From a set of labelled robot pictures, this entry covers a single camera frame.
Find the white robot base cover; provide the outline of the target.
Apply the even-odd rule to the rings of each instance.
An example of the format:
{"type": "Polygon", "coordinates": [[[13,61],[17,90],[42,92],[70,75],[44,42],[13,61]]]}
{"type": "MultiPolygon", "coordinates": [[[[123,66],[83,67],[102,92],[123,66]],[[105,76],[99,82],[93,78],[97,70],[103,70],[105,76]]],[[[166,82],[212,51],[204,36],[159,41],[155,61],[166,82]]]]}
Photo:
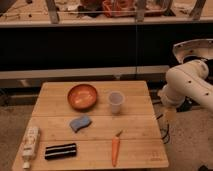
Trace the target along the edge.
{"type": "Polygon", "coordinates": [[[193,39],[173,45],[172,52],[179,63],[196,56],[213,60],[213,39],[193,39]]]}

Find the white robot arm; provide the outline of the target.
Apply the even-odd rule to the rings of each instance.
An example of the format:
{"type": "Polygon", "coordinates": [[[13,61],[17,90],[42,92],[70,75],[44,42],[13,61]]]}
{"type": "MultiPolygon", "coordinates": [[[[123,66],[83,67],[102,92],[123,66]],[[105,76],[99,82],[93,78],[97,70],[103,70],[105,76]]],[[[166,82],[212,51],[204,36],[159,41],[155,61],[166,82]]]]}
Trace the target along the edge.
{"type": "Polygon", "coordinates": [[[202,60],[170,68],[165,75],[167,84],[159,92],[162,104],[178,108],[189,97],[213,113],[213,85],[205,81],[208,74],[208,65],[202,60]]]}

